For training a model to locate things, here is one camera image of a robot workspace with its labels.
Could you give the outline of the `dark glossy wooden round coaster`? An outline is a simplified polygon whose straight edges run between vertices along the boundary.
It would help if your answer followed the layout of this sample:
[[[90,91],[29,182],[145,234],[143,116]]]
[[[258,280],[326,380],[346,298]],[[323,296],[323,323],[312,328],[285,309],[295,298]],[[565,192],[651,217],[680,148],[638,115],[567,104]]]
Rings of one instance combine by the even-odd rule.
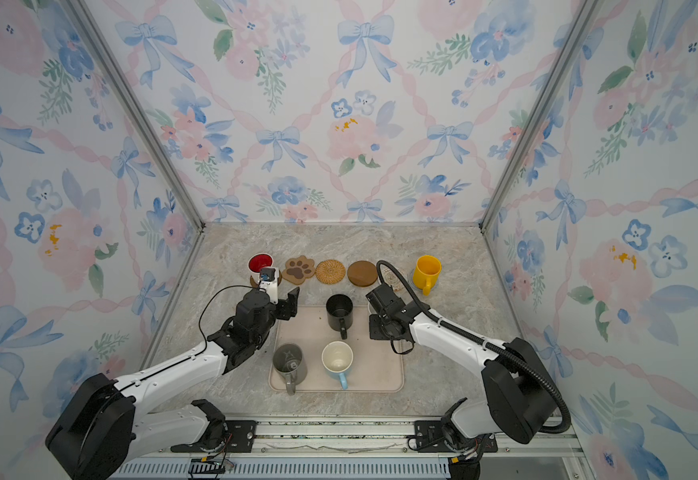
[[[260,283],[260,279],[258,277],[250,276],[249,277],[249,283],[252,287],[258,287]],[[282,283],[282,275],[278,274],[277,276],[277,284],[280,285]]]

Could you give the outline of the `cork paw print coaster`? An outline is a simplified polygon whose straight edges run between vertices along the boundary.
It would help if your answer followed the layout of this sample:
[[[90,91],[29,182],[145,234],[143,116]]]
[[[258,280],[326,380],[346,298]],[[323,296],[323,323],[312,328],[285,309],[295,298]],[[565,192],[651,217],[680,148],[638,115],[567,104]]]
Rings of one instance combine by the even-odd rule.
[[[315,275],[316,264],[304,255],[289,258],[281,270],[282,278],[293,285],[302,285]]]

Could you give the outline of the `black mug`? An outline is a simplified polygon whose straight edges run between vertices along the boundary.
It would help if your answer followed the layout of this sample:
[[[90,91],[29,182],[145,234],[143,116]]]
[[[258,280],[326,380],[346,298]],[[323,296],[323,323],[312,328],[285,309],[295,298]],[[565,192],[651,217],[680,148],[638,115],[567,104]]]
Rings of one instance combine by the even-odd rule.
[[[329,327],[338,332],[342,340],[347,340],[348,330],[353,325],[352,299],[344,294],[335,294],[327,300],[325,307]]]

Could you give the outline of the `white mug red inside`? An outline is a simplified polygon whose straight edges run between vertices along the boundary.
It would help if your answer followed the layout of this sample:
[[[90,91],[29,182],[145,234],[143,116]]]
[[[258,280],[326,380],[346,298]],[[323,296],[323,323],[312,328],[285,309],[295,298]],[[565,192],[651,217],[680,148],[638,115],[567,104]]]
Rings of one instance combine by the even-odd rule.
[[[258,284],[261,279],[261,272],[264,268],[274,265],[273,257],[268,253],[257,253],[250,257],[247,267],[250,272],[250,279],[254,284]]]

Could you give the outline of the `yellow mug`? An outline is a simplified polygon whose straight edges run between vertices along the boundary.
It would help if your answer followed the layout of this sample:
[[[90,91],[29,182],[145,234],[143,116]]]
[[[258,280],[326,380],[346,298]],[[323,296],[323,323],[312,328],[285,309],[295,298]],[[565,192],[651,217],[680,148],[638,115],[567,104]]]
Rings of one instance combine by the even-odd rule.
[[[412,280],[424,296],[429,296],[437,284],[442,271],[440,260],[431,255],[424,255],[417,259],[413,271]]]

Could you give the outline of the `woven rattan round coaster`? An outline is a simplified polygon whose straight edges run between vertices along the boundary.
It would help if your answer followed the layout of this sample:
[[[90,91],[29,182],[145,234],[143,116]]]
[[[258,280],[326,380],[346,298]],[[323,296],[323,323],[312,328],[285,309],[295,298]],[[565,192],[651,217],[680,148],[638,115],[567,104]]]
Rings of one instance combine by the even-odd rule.
[[[346,275],[344,264],[335,259],[320,262],[315,269],[315,277],[325,285],[335,285],[341,282]]]

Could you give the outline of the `plain round wooden coaster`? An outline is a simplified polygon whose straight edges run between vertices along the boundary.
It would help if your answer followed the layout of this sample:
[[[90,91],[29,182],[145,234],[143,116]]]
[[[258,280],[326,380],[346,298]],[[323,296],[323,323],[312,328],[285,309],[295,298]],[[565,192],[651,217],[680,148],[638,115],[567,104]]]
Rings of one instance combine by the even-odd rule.
[[[360,260],[348,267],[347,278],[353,285],[365,288],[372,286],[378,280],[378,273],[374,263]]]

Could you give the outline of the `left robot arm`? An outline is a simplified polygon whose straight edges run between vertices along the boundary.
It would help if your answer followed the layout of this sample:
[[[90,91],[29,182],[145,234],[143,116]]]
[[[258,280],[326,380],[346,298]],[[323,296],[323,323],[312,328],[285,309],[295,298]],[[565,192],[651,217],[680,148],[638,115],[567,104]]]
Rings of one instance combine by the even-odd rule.
[[[45,447],[72,479],[107,479],[120,466],[174,446],[216,453],[232,435],[207,399],[171,411],[157,406],[204,381],[232,372],[259,351],[279,320],[298,312],[300,290],[284,299],[250,289],[233,316],[192,349],[133,374],[87,378],[45,438]]]

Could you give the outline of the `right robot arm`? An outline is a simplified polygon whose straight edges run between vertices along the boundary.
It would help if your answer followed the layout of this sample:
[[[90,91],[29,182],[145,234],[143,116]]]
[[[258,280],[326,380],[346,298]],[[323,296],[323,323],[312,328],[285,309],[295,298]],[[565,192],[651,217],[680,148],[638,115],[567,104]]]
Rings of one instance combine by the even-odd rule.
[[[565,432],[568,417],[546,422],[560,409],[561,395],[533,347],[521,338],[504,342],[479,335],[443,317],[420,301],[404,302],[381,284],[366,295],[371,337],[392,346],[427,347],[481,379],[482,400],[461,399],[441,417],[445,442],[466,450],[489,434],[503,433],[528,444],[537,433]]]

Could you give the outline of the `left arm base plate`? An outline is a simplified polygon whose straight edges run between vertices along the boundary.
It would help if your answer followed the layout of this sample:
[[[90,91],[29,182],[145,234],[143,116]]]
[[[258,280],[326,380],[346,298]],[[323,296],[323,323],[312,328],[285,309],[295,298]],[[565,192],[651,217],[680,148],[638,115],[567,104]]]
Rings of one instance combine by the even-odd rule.
[[[170,447],[171,453],[250,453],[257,423],[253,420],[213,421],[197,442]]]

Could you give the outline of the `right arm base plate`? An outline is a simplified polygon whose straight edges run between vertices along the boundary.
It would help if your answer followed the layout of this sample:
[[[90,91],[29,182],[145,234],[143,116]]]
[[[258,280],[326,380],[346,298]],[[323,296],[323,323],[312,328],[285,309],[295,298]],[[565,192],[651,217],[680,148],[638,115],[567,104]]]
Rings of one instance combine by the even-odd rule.
[[[474,438],[463,436],[454,426],[442,420],[417,420],[414,434],[408,437],[408,449],[419,453],[468,454],[476,450],[497,453],[494,434],[481,434]]]

